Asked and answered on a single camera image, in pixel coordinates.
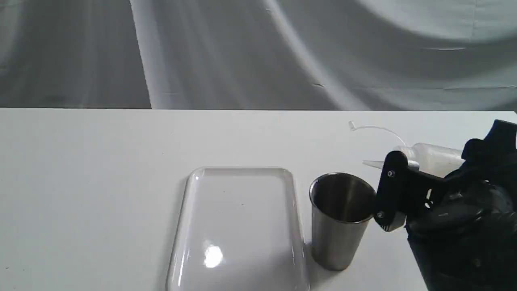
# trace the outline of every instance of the cup rim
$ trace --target cup rim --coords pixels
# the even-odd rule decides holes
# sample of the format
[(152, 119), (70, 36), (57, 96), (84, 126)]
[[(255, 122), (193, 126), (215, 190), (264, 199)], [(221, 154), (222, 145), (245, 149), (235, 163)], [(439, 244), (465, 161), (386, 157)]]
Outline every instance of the cup rim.
[(356, 179), (359, 183), (365, 185), (367, 188), (370, 188), (372, 190), (372, 192), (374, 193), (375, 195), (375, 190), (374, 188), (368, 184), (365, 180), (359, 178), (358, 176), (355, 176), (355, 175), (352, 175), (352, 174), (349, 174), (349, 173), (343, 173), (343, 172), (331, 172), (331, 173), (326, 173), (326, 174), (323, 174), (319, 177), (317, 177), (316, 179), (314, 179), (314, 181), (312, 181), (311, 183), (311, 186), (309, 187), (309, 199), (311, 200), (311, 204), (312, 204), (312, 207), (314, 207), (315, 209), (318, 210), (319, 213), (321, 213), (322, 215), (332, 219), (332, 220), (335, 220), (337, 222), (340, 222), (340, 223), (343, 223), (343, 224), (360, 224), (360, 223), (363, 223), (363, 222), (367, 222), (369, 221), (370, 219), (373, 218), (373, 213), (370, 213), (370, 215), (368, 215), (366, 218), (362, 219), (362, 220), (359, 220), (359, 221), (346, 221), (346, 220), (340, 220), (340, 219), (335, 219), (334, 217), (331, 217), (330, 215), (327, 215), (326, 213), (324, 213), (323, 211), (321, 211), (318, 206), (316, 206), (316, 204), (314, 203), (314, 199), (313, 199), (313, 195), (312, 195), (312, 192), (313, 192), (313, 188), (314, 188), (314, 185), (316, 184), (316, 182), (318, 182), (319, 180), (325, 178), (325, 177), (328, 177), (328, 176), (333, 176), (333, 175), (340, 175), (340, 176), (347, 176), (347, 177), (351, 177), (351, 178), (354, 178)]

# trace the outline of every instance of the metal cup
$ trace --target metal cup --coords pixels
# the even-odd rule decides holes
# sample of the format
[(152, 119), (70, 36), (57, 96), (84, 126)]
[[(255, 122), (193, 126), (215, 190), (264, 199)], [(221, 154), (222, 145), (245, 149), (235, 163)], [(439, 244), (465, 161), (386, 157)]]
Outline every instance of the metal cup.
[(312, 256), (327, 270), (346, 269), (372, 218), (375, 190), (346, 173), (329, 173), (312, 182)]

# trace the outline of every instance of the clear plastic tray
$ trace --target clear plastic tray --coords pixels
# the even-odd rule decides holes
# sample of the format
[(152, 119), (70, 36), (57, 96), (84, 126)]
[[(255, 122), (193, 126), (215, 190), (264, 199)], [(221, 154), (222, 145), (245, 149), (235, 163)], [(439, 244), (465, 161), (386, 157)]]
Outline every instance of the clear plastic tray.
[(169, 291), (307, 291), (292, 175), (201, 168), (187, 182)]

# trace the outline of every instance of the white tabletop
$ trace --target white tabletop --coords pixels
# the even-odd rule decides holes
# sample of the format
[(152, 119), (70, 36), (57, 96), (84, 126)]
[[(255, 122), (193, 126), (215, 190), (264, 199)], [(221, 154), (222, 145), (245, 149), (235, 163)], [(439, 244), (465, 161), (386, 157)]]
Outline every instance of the white tabletop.
[[(462, 148), (513, 112), (0, 109), (0, 290), (165, 289), (186, 177), (201, 166), (280, 166), (309, 184), (344, 171), (377, 187), (398, 140)], [(310, 263), (314, 290), (425, 290), (403, 229), (371, 221), (352, 265)]]

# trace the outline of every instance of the white plastic bottle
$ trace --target white plastic bottle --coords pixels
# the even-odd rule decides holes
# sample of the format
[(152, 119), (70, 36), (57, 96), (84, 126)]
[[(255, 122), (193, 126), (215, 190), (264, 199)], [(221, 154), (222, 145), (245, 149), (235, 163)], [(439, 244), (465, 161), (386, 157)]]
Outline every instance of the white plastic bottle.
[[(410, 166), (442, 178), (458, 169), (465, 161), (461, 158), (460, 150), (428, 143), (419, 142), (412, 147), (398, 146), (393, 150), (403, 152)], [(379, 169), (383, 167), (383, 162), (380, 161), (363, 161), (363, 163)]]

